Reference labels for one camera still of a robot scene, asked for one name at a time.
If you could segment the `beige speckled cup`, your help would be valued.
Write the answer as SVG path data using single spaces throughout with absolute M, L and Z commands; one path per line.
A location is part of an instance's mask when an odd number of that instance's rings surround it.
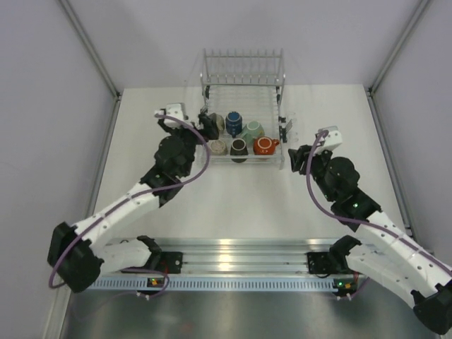
M 223 156 L 228 154 L 227 144 L 222 140 L 213 140 L 209 143 L 212 156 Z

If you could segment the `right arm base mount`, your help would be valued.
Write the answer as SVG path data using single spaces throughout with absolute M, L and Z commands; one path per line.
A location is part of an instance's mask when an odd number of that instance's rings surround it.
M 318 278 L 327 278 L 330 275 L 339 274 L 340 270 L 330 258 L 328 252 L 307 253 L 308 272 Z

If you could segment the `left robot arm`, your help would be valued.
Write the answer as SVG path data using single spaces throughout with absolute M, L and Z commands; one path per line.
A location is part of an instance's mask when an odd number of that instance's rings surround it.
M 181 108 L 160 109 L 155 117 L 167 132 L 154 155 L 155 164 L 122 197 L 73 225 L 62 222 L 52 233 L 47 262 L 52 268 L 48 286 L 67 285 L 74 293 L 88 289 L 99 277 L 116 272 L 145 271 L 160 267 L 161 249 L 154 239 L 141 235 L 113 244 L 125 227 L 169 203 L 181 189 L 207 170 L 191 175 L 198 145 L 218 139 L 213 114 L 200 112 L 190 122 Z

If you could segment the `dark blue mug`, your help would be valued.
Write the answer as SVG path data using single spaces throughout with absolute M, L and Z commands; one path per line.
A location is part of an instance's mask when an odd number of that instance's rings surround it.
M 231 137 L 236 138 L 242 132 L 242 116 L 239 112 L 232 111 L 225 117 L 225 129 Z

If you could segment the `teal green cup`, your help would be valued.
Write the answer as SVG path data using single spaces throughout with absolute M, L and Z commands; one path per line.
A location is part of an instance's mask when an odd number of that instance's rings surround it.
M 250 121 L 242 128 L 242 132 L 238 135 L 239 138 L 243 139 L 247 145 L 252 145 L 253 142 L 265 135 L 263 126 L 258 121 Z

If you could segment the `brown mug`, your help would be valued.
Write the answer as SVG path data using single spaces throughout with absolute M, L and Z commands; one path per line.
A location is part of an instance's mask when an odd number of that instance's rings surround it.
M 246 141 L 243 138 L 234 139 L 230 146 L 231 160 L 235 163 L 243 163 L 248 154 Z

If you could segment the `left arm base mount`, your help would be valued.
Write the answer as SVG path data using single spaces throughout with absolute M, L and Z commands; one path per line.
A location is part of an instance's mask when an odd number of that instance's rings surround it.
M 155 267 L 156 271 L 166 274 L 180 274 L 184 254 L 180 251 L 163 251 Z

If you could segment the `black and red mug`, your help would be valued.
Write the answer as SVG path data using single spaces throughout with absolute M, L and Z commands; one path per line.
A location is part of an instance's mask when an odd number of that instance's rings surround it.
M 255 155 L 273 155 L 279 144 L 278 139 L 261 136 L 254 140 L 253 152 Z

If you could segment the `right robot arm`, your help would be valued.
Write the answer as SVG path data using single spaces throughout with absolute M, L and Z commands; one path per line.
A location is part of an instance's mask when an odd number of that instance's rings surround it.
M 357 270 L 400 297 L 430 331 L 451 329 L 451 267 L 399 229 L 381 206 L 358 187 L 359 172 L 346 157 L 310 145 L 288 151 L 293 172 L 304 175 L 308 192 L 316 183 L 330 210 L 328 217 L 353 234 L 329 250 L 334 270 Z

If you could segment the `olive grey mug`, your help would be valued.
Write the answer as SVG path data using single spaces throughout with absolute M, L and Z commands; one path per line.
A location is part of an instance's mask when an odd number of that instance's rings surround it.
M 210 117 L 213 119 L 213 121 L 216 123 L 216 126 L 218 128 L 218 133 L 220 135 L 224 134 L 225 132 L 225 120 L 222 115 L 217 113 L 212 113 Z

